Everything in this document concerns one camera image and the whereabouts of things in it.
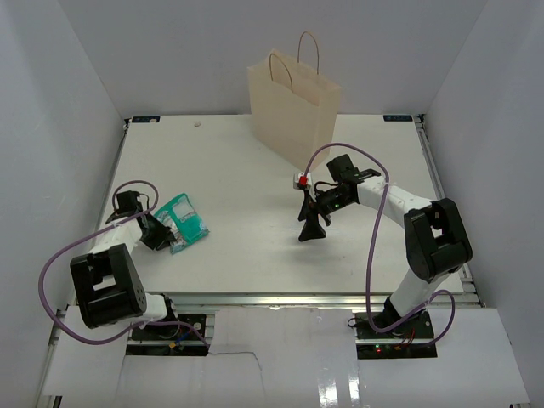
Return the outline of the teal snack bag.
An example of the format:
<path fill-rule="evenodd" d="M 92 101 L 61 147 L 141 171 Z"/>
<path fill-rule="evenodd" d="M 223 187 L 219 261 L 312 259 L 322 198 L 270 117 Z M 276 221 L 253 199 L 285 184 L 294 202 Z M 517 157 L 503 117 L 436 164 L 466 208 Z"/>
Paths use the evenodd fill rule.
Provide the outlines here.
<path fill-rule="evenodd" d="M 175 196 L 162 206 L 155 212 L 154 217 L 173 232 L 174 241 L 169 244 L 172 255 L 183 251 L 209 234 L 208 227 L 185 193 Z"/>

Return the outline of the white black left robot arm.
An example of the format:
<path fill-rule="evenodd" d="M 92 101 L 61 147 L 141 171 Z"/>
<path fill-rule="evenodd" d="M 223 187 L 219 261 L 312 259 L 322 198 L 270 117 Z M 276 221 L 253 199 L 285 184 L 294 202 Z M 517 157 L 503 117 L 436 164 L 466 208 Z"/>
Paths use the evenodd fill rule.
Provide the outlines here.
<path fill-rule="evenodd" d="M 164 295 L 145 291 L 132 260 L 132 251 L 143 243 L 161 251 L 174 243 L 174 234 L 155 217 L 129 217 L 143 211 L 139 193 L 116 195 L 118 208 L 107 218 L 112 229 L 99 238 L 92 250 L 71 260 L 71 276 L 85 325 L 94 329 L 121 320 L 150 321 L 150 329 L 162 339 L 179 331 L 179 317 Z"/>

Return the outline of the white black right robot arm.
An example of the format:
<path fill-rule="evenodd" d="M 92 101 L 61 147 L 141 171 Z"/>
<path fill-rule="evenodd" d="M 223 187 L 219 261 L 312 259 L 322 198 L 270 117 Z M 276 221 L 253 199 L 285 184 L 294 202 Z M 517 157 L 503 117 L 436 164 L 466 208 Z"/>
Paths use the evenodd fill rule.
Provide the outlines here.
<path fill-rule="evenodd" d="M 399 287 L 386 299 L 380 314 L 369 314 L 364 324 L 401 339 L 415 327 L 418 315 L 436 296 L 439 286 L 473 257 L 473 249 L 457 204 L 450 198 L 432 201 L 394 186 L 384 168 L 358 169 L 349 155 L 329 161 L 329 190 L 319 190 L 309 173 L 294 177 L 304 194 L 298 215 L 303 222 L 299 241 L 326 237 L 331 215 L 358 204 L 377 210 L 371 243 L 377 242 L 382 217 L 402 227 L 409 269 Z"/>

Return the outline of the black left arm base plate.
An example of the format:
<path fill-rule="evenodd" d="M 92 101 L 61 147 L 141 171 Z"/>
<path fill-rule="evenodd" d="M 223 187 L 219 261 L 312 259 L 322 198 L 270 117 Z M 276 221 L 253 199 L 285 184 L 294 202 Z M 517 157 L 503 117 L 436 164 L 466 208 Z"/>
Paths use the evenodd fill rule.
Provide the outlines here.
<path fill-rule="evenodd" d="M 206 356 L 207 346 L 188 326 L 147 326 L 128 337 L 126 354 L 132 356 Z"/>

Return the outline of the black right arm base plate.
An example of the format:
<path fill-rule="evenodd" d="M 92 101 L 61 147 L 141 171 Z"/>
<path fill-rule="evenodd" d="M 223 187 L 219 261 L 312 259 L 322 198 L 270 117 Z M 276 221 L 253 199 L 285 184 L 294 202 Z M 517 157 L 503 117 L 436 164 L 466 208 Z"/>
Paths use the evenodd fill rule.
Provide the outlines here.
<path fill-rule="evenodd" d="M 363 314 L 348 322 L 356 333 L 359 360 L 413 360 L 438 357 L 436 345 L 424 346 L 434 340 L 434 328 L 427 311 L 403 326 L 387 333 L 374 331 Z"/>

